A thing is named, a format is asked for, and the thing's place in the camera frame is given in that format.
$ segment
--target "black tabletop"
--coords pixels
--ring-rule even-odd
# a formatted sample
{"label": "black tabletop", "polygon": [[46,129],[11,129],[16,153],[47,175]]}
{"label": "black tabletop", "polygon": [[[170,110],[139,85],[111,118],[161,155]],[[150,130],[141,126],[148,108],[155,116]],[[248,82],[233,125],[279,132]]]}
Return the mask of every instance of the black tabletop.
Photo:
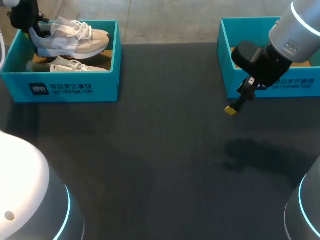
{"label": "black tabletop", "polygon": [[236,116],[215,43],[124,45],[117,103],[13,104],[0,126],[39,148],[88,240],[285,240],[286,203],[320,155],[320,98]]}

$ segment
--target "concrete floor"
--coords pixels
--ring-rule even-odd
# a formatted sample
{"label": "concrete floor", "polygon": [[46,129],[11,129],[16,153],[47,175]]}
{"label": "concrete floor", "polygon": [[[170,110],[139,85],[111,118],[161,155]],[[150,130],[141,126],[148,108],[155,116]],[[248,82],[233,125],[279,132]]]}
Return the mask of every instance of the concrete floor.
{"label": "concrete floor", "polygon": [[[226,17],[280,16],[292,0],[38,0],[54,20],[118,20],[122,43],[215,42]],[[0,28],[9,45],[16,31],[0,7]]]}

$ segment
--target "teal box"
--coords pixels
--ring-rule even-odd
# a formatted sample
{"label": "teal box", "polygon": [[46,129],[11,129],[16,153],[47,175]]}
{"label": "teal box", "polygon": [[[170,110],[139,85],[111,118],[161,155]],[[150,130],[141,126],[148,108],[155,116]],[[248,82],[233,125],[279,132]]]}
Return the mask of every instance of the teal box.
{"label": "teal box", "polygon": [[[25,72],[34,57],[34,47],[18,31],[8,52],[1,76],[16,103],[116,102],[121,69],[121,37],[118,22],[85,21],[93,29],[110,33],[112,50],[110,71],[106,72]],[[41,89],[38,94],[33,87]]]}
{"label": "teal box", "polygon": [[[248,76],[236,68],[231,48],[247,40],[263,47],[269,42],[269,31],[280,17],[222,18],[220,21],[217,54],[227,97],[239,97],[238,87]],[[318,97],[320,96],[320,52],[310,60],[312,67],[291,67],[272,87],[257,90],[257,98]]]}

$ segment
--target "blue light ring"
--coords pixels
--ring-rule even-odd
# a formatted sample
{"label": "blue light ring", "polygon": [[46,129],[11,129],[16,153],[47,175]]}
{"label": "blue light ring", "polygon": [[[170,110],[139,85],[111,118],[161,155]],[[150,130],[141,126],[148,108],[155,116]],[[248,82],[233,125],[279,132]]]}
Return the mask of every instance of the blue light ring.
{"label": "blue light ring", "polygon": [[69,194],[67,186],[65,186],[65,189],[66,189],[66,194],[68,196],[68,210],[66,211],[66,216],[65,216],[64,222],[63,222],[59,232],[57,233],[57,235],[55,236],[55,238],[53,240],[58,240],[58,238],[60,237],[60,235],[64,231],[66,224],[68,222],[69,214],[70,214],[70,194]]}
{"label": "blue light ring", "polygon": [[300,204],[300,208],[301,208],[301,212],[304,216],[304,219],[305,221],[308,223],[309,227],[313,230],[313,232],[320,238],[320,233],[315,229],[315,227],[311,224],[311,222],[309,221],[306,213],[305,213],[305,210],[304,210],[304,207],[302,206],[302,201],[301,201],[301,188],[302,188],[302,183],[304,182],[305,178],[306,178],[307,175],[305,175],[300,183],[300,187],[299,187],[299,204]]}
{"label": "blue light ring", "polygon": [[311,26],[309,26],[297,13],[297,11],[295,10],[294,7],[294,2],[291,3],[291,11],[293,13],[293,15],[295,16],[295,18],[299,21],[299,23],[302,24],[302,26],[304,26],[306,29],[308,29],[310,32],[312,32],[313,34],[317,35],[320,37],[320,32],[318,32],[317,30],[315,30],[314,28],[312,28]]}

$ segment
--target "sneaker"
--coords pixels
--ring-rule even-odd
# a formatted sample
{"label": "sneaker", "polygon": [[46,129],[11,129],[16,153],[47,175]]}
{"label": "sneaker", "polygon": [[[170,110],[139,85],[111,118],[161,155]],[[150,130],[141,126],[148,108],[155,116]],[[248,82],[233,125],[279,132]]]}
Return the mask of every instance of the sneaker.
{"label": "sneaker", "polygon": [[39,37],[35,30],[29,35],[37,47],[39,57],[71,56],[75,59],[88,59],[103,52],[110,42],[110,35],[103,30],[92,29],[85,22],[66,20],[59,17],[52,24],[41,24],[42,32],[49,31],[48,37]]}
{"label": "sneaker", "polygon": [[58,57],[51,63],[34,63],[29,61],[26,65],[26,71],[35,72],[106,72],[104,68],[86,66],[76,60],[67,60]]}

